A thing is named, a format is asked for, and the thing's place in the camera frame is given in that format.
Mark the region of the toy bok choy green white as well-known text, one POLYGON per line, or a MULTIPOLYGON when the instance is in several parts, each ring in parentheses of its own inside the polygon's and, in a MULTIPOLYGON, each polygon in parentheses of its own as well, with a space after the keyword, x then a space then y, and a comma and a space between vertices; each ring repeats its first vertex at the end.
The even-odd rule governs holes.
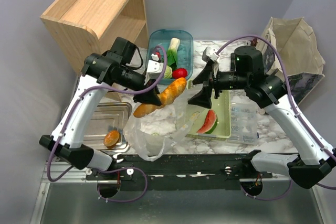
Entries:
POLYGON ((175 70, 177 68, 177 51, 180 46, 180 40, 178 38, 172 38, 168 50, 166 51, 167 55, 167 65, 175 70))

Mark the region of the green toy cabbage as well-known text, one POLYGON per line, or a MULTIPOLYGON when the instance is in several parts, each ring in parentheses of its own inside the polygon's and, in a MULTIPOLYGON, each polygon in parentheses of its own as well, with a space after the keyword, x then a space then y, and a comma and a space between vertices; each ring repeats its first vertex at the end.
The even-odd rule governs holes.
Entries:
POLYGON ((172 79, 172 73, 173 73, 172 68, 170 66, 167 66, 166 69, 165 69, 163 78, 164 79, 172 79))

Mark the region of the orange glazed bread bun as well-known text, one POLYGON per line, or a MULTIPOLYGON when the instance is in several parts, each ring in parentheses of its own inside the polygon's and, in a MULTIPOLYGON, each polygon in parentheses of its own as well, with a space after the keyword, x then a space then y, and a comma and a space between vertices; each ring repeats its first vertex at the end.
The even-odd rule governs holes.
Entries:
POLYGON ((112 148, 118 143, 119 139, 120 139, 119 131, 112 130, 104 137, 103 144, 107 148, 112 148))

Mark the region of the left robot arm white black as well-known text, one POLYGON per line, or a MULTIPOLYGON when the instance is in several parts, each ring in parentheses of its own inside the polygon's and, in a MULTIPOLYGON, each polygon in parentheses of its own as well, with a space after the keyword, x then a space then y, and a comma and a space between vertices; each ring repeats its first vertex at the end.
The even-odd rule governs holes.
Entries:
POLYGON ((53 132, 40 138, 41 146, 77 169, 98 169, 104 179, 116 175, 112 157, 84 145, 83 137, 97 105, 114 83, 125 87, 123 93, 132 94, 136 102, 161 105, 156 85, 147 85, 145 76, 129 66, 135 50, 135 44, 118 37, 110 50, 85 59, 68 110, 53 132))

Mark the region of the toy watermelon slice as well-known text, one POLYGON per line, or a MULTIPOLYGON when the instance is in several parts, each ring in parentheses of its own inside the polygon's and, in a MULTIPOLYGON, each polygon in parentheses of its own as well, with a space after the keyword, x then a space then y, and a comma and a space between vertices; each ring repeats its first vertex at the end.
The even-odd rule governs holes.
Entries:
POLYGON ((208 110, 208 113, 205 117, 204 123, 201 128, 197 131, 199 134, 211 134, 217 127, 217 114, 214 110, 208 110))

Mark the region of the red toy pepper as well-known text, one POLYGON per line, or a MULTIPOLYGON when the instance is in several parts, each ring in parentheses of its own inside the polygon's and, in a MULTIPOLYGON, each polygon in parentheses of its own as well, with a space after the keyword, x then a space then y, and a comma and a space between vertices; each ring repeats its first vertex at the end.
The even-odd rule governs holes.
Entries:
POLYGON ((185 78, 188 72, 185 68, 177 68, 172 72, 173 79, 185 78))

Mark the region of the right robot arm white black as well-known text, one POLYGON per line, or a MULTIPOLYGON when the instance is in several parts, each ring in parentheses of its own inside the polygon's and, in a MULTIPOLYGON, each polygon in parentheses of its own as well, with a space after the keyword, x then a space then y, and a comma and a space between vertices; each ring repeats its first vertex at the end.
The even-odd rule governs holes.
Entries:
POLYGON ((298 186, 310 189, 324 179, 335 167, 335 148, 312 127, 301 113, 290 88, 276 75, 264 73, 263 55, 253 46, 240 46, 232 53, 234 70, 215 68, 219 55, 207 47, 202 55, 204 69, 193 80, 202 84, 199 93, 188 100, 190 105, 211 109, 211 98, 224 90, 241 90, 264 109, 293 142, 297 154, 272 154, 252 151, 242 160, 240 170, 249 178, 259 172, 290 177, 298 186))

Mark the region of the canvas tote bag with print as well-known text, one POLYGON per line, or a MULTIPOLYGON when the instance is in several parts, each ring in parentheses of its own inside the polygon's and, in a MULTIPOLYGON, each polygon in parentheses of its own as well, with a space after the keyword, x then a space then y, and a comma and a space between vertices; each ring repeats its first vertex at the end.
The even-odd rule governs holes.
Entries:
POLYGON ((317 49, 317 40, 304 18, 270 18, 262 37, 279 52, 285 66, 291 94, 300 104, 324 78, 325 60, 317 49))

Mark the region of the toy baguette bread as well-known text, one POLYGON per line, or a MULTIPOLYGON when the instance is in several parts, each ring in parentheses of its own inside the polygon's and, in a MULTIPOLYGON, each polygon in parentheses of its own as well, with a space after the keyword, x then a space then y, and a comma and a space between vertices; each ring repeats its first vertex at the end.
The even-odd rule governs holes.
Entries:
POLYGON ((133 112, 135 118, 142 118, 155 110, 162 109, 166 105, 170 105, 174 100, 180 96, 185 90, 187 81, 185 78, 181 77, 173 81, 163 92, 159 94, 159 99, 162 103, 161 106, 152 105, 152 104, 141 104, 133 112))

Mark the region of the clear plastic grocery bag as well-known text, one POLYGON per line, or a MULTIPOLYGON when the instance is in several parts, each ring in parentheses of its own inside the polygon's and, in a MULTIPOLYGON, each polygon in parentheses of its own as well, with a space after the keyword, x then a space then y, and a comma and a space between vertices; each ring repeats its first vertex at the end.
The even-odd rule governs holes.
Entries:
POLYGON ((187 103, 194 94, 192 90, 185 90, 171 105, 139 119, 134 115, 129 117, 123 135, 136 154, 153 162, 188 135, 204 110, 187 103))

